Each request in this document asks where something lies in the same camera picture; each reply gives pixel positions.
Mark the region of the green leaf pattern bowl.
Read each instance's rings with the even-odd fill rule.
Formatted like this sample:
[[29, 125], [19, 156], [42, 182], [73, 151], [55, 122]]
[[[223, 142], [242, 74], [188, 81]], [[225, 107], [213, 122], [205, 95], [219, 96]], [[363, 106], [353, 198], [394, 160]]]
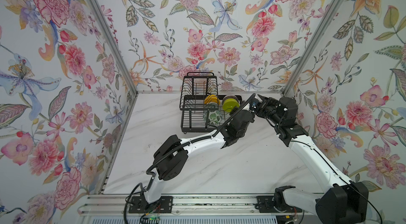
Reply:
[[220, 126], [223, 121], [223, 116], [220, 111], [209, 111], [206, 115], [206, 120], [210, 126]]

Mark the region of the lime green plastic bowl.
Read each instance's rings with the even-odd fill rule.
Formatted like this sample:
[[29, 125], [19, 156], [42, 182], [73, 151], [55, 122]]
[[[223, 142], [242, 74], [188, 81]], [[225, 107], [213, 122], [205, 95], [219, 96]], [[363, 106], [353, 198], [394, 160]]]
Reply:
[[240, 107], [239, 100], [237, 101], [235, 99], [227, 99], [225, 101], [222, 101], [222, 109], [227, 113], [230, 113], [234, 108], [239, 107]]

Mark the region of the black wire dish rack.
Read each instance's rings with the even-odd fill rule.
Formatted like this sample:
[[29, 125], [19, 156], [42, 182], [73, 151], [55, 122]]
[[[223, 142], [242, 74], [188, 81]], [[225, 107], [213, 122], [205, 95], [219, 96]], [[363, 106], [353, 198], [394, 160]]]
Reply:
[[[204, 99], [208, 95], [217, 95], [219, 105], [205, 105]], [[182, 111], [181, 130], [183, 133], [207, 133], [213, 131], [214, 126], [208, 125], [206, 115], [209, 111], [220, 111], [223, 116], [222, 124], [231, 115], [223, 111], [222, 99], [225, 95], [218, 92], [217, 77], [212, 72], [189, 72], [183, 79], [179, 109]], [[236, 95], [240, 106], [242, 97]]]

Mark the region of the yellow plastic bowl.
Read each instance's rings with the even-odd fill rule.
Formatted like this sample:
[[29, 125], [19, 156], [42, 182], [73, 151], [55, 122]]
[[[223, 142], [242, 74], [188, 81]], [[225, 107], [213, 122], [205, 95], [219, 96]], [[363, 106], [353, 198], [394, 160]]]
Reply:
[[217, 95], [208, 95], [204, 99], [205, 105], [219, 105], [219, 98]]

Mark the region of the pink striped ceramic bowl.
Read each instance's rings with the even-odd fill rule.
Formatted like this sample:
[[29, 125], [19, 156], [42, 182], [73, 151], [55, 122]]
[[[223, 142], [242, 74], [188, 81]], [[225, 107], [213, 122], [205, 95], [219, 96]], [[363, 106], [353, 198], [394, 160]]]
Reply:
[[235, 100], [239, 100], [238, 98], [237, 98], [237, 96], [235, 96], [235, 95], [225, 95], [224, 96], [224, 98], [222, 99], [222, 101], [225, 101], [225, 100], [227, 100], [227, 99], [235, 99]]

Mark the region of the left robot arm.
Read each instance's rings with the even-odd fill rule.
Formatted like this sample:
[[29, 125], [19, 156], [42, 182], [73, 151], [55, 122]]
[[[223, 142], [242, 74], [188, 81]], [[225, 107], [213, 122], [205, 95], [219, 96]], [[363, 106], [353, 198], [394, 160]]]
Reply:
[[220, 150], [235, 144], [246, 134], [248, 126], [254, 122], [254, 112], [250, 110], [255, 94], [252, 94], [230, 117], [215, 130], [202, 136], [179, 138], [170, 136], [154, 153], [154, 161], [146, 170], [150, 181], [146, 187], [137, 184], [125, 198], [126, 204], [133, 205], [131, 199], [139, 194], [147, 207], [157, 203], [165, 187], [165, 182], [175, 178], [184, 168], [187, 160], [209, 150]]

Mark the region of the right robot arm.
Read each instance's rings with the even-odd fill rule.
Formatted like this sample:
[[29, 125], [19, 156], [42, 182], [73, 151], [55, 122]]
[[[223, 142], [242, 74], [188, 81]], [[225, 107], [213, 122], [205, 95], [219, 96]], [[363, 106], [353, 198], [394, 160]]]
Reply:
[[279, 139], [303, 161], [323, 191], [318, 195], [294, 186], [278, 187], [272, 199], [275, 209], [282, 212], [299, 208], [316, 215], [323, 224], [359, 224], [366, 220], [367, 187], [336, 168], [297, 124], [298, 105], [294, 99], [259, 96], [252, 101], [251, 109], [273, 126]]

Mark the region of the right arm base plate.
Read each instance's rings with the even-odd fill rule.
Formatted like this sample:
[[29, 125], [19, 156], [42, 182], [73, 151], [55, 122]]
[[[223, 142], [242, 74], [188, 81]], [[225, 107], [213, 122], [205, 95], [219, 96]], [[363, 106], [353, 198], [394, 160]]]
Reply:
[[273, 195], [259, 195], [256, 197], [255, 209], [260, 213], [303, 213], [302, 209], [281, 205], [275, 199]]

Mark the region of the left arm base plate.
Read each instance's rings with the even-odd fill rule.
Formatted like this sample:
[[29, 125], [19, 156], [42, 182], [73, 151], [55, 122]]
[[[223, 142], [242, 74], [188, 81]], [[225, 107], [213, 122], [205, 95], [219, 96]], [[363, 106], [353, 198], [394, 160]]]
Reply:
[[173, 197], [162, 196], [154, 203], [147, 203], [144, 196], [132, 196], [129, 203], [129, 213], [171, 213], [173, 206]]

